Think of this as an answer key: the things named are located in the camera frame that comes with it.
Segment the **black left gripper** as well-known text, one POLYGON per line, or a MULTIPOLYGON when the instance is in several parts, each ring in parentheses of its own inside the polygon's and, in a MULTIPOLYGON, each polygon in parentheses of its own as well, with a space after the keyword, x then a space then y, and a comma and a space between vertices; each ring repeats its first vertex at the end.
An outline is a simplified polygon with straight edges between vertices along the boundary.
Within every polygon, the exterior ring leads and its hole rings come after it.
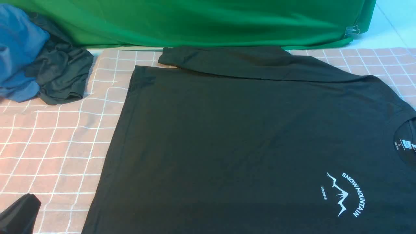
POLYGON ((33 234, 41 201, 27 193, 0 214, 1 234, 33 234))

